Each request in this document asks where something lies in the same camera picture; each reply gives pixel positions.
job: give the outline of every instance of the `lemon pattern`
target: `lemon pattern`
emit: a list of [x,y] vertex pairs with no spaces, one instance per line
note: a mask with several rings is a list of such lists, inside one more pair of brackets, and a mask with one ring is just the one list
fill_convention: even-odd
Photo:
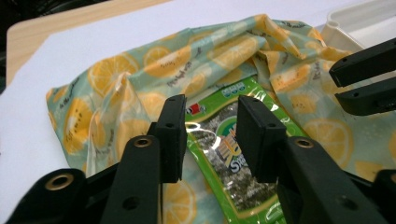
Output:
[[[391,126],[396,118],[394,113],[353,117],[336,102],[333,95],[348,88],[337,88],[328,71],[349,53],[326,47],[308,24],[271,20],[267,15],[188,28],[103,59],[70,84],[49,90],[49,119],[69,165],[93,175],[118,162],[131,137],[147,132],[166,98],[184,93],[199,99],[257,75],[268,94],[340,167],[369,179],[375,169],[396,168],[396,131]],[[384,128],[379,131],[368,124]],[[224,220],[221,212],[199,218],[204,206],[194,205],[194,197],[200,203],[196,183],[191,182],[193,178],[167,189],[175,205],[167,208],[166,220]]]

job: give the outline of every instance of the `white paper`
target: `white paper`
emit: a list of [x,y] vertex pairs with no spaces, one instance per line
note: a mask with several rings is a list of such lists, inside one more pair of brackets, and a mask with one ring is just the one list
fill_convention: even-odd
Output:
[[257,14],[326,22],[329,11],[358,0],[175,0],[51,35],[0,97],[0,223],[43,175],[67,168],[52,130],[47,91],[69,83],[93,63],[178,32]]

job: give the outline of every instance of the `green snack package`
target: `green snack package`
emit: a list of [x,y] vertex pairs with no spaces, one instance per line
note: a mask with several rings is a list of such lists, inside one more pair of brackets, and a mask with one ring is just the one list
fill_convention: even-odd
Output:
[[305,135],[254,77],[249,77],[187,108],[188,148],[229,223],[286,223],[276,184],[258,183],[251,176],[235,140],[240,94],[261,100],[287,127],[288,135]]

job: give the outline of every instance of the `seaweed snack package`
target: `seaweed snack package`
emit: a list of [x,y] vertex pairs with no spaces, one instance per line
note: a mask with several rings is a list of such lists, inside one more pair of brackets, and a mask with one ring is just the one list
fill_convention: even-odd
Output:
[[285,223],[276,184],[258,183],[235,140],[238,95],[261,100],[287,127],[304,135],[254,77],[227,86],[187,108],[188,148],[197,160],[229,223]]

